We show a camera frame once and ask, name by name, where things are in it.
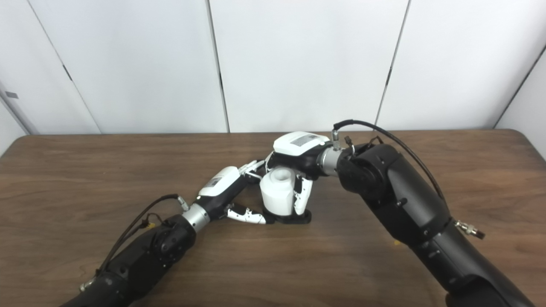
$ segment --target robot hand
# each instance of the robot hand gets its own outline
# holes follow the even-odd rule
[[[338,130],[360,124],[401,145],[423,168],[431,189],[407,160],[387,144],[339,145]],[[348,120],[334,125],[332,140],[307,132],[278,138],[266,169],[287,167],[310,180],[339,177],[347,191],[359,194],[381,224],[406,244],[448,292],[449,307],[532,307],[513,283],[482,256],[458,230],[483,239],[473,226],[452,218],[440,187],[421,160],[402,141],[367,122]]]
[[[292,132],[278,138],[265,159],[267,174],[260,183],[264,213],[287,224],[311,222],[306,209],[313,181],[326,174],[318,158],[332,147],[323,135]]]

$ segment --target white object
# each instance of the white object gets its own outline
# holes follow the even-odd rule
[[[211,0],[231,131],[374,122],[407,3]]]
[[[307,150],[329,140],[328,137],[323,135],[296,131],[276,139],[273,143],[273,149],[280,154],[299,156]]]
[[[218,196],[232,185],[241,175],[235,166],[222,169],[199,191],[199,196]]]
[[[246,208],[245,214],[240,215],[232,209],[228,209],[228,218],[252,224],[265,224],[265,218],[263,215]]]
[[[29,1],[102,132],[227,131],[206,1]]]
[[[294,207],[294,184],[296,174],[287,167],[276,167],[265,174],[260,182],[260,190],[265,208],[279,216],[292,214]]]
[[[492,128],[544,47],[545,11],[544,0],[412,1],[377,125]]]
[[[523,133],[546,159],[545,84],[546,56],[543,55],[498,122],[497,128],[510,128]]]
[[[11,116],[11,113],[2,104],[0,98],[0,156],[17,138],[25,135],[19,124]]]
[[[28,2],[0,1],[0,29],[0,91],[29,132],[100,133]]]

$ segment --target black robotic arm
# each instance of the black robotic arm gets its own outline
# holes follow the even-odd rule
[[[150,204],[121,235],[95,277],[80,286],[81,293],[61,307],[127,307],[144,297],[193,246],[203,227],[233,213],[233,199],[248,184],[257,183],[256,171],[262,165],[263,161],[253,161],[239,169],[224,168],[201,189],[191,206],[177,194],[165,195]],[[165,199],[178,199],[184,212],[144,232],[112,258],[131,234],[151,225],[146,218],[140,227],[133,227]],[[266,217],[258,213],[250,215],[259,216],[253,222],[266,223]]]
[[[404,147],[423,167],[435,190],[390,145],[353,145],[346,139],[350,147],[341,149],[338,130],[355,123],[378,130]],[[534,306],[459,231],[484,237],[473,226],[453,219],[436,181],[403,142],[373,124],[354,120],[334,125],[332,139],[294,159],[273,153],[268,167],[291,167],[310,179],[339,177],[343,188],[359,194],[387,231],[406,244],[438,280],[448,292],[447,306]]]

